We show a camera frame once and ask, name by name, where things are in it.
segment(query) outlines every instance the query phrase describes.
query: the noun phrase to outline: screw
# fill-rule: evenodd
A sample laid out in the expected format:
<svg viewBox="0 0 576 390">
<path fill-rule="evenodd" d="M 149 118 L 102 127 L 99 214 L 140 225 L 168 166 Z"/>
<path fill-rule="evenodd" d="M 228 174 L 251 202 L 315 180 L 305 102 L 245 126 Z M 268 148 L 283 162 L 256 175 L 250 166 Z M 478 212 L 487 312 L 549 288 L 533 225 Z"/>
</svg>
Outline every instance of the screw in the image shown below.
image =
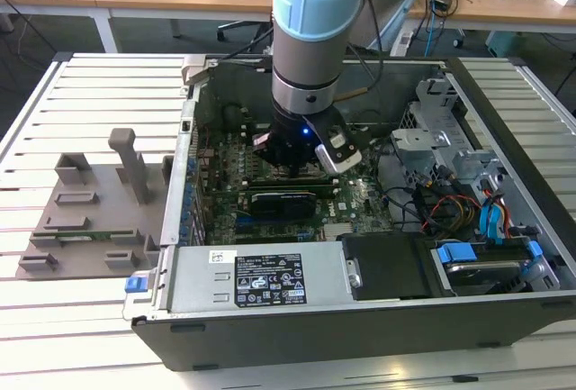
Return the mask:
<svg viewBox="0 0 576 390">
<path fill-rule="evenodd" d="M 358 277 L 358 275 L 350 275 L 348 276 L 348 280 L 350 281 L 350 286 L 353 288 L 359 288 L 361 286 L 360 277 Z"/>
</svg>

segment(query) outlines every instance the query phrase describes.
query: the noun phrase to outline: desk leg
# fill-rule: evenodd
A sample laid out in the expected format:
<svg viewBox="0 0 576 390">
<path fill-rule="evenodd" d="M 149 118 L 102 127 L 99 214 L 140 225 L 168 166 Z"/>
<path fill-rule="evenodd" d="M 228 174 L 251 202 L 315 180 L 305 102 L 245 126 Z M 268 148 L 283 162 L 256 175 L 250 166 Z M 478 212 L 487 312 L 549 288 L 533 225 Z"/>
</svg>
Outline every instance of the desk leg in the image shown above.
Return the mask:
<svg viewBox="0 0 576 390">
<path fill-rule="evenodd" d="M 117 54 L 121 49 L 120 43 L 114 35 L 110 12 L 107 9 L 101 9 L 96 11 L 92 17 L 98 28 L 104 51 L 107 54 Z"/>
<path fill-rule="evenodd" d="M 180 22 L 177 19 L 170 20 L 170 30 L 172 31 L 172 37 L 179 38 L 182 35 L 180 32 Z"/>
<path fill-rule="evenodd" d="M 12 21 L 10 21 L 9 14 L 0 14 L 0 31 L 2 32 L 13 32 L 14 26 Z"/>
</svg>

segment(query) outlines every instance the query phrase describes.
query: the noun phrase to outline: warning label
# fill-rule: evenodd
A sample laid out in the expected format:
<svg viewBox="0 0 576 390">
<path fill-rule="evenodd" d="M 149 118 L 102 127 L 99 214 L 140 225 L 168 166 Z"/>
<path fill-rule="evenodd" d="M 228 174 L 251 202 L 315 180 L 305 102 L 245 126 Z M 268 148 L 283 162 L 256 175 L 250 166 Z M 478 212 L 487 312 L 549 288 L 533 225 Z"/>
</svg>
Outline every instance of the warning label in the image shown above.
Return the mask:
<svg viewBox="0 0 576 390">
<path fill-rule="evenodd" d="M 238 307 L 306 304 L 302 256 L 236 257 L 234 302 Z"/>
</svg>

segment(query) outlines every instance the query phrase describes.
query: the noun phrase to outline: aluminum extrusion table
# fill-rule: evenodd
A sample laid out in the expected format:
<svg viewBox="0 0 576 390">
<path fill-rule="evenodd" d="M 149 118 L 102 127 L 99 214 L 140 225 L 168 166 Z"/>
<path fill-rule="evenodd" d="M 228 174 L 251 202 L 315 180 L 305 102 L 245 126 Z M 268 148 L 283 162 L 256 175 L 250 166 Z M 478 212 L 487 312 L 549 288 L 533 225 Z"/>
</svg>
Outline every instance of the aluminum extrusion table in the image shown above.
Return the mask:
<svg viewBox="0 0 576 390">
<path fill-rule="evenodd" d="M 0 145 L 1 277 L 14 275 L 19 254 L 57 181 L 52 168 L 60 152 L 83 151 L 91 163 L 117 163 L 107 137 L 119 126 L 135 130 L 135 147 L 147 161 L 160 161 L 173 150 L 185 98 L 183 57 L 76 54 L 70 61 L 51 64 Z M 503 68 L 497 60 L 475 67 L 479 79 L 482 73 Z M 508 77 L 512 72 L 529 74 L 522 68 L 505 72 Z M 539 135 L 549 140 L 571 135 L 561 129 L 567 113 L 537 79 L 530 78 L 529 86 L 544 95 L 542 103 L 535 96 L 528 104 L 525 97 L 497 98 L 494 103 L 503 117 L 510 116 L 509 127 L 526 148 L 545 154 L 551 151 L 546 150 L 547 141 L 530 143 L 526 127 L 536 122 L 550 126 Z M 562 118 L 555 120 L 558 114 Z M 576 151 L 571 141 L 553 150 Z M 558 168 L 557 161 L 549 161 L 537 163 Z M 569 166 L 554 178 L 572 179 L 576 168 Z M 461 375 L 478 377 L 480 385 L 492 389 L 567 388 L 576 382 L 576 321 L 558 322 L 502 349 L 176 374 L 164 368 L 122 319 L 123 287 L 124 279 L 118 278 L 0 282 L 0 388 L 438 389 L 454 388 L 452 377 Z"/>
</svg>

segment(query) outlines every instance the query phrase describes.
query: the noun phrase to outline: blue cable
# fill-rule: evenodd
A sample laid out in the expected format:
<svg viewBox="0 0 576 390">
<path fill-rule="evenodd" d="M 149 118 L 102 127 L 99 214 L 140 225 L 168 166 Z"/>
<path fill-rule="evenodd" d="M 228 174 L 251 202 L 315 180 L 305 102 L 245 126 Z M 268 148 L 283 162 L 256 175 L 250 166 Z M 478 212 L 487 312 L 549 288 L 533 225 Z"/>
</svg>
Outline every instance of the blue cable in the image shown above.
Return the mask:
<svg viewBox="0 0 576 390">
<path fill-rule="evenodd" d="M 428 56 L 428 51 L 430 50 L 430 42 L 432 41 L 432 33 L 434 32 L 434 18 L 436 17 L 436 6 L 434 1 L 432 2 L 432 25 L 430 25 L 430 33 L 428 34 L 428 42 L 426 44 L 426 50 L 424 51 L 424 57 Z"/>
</svg>

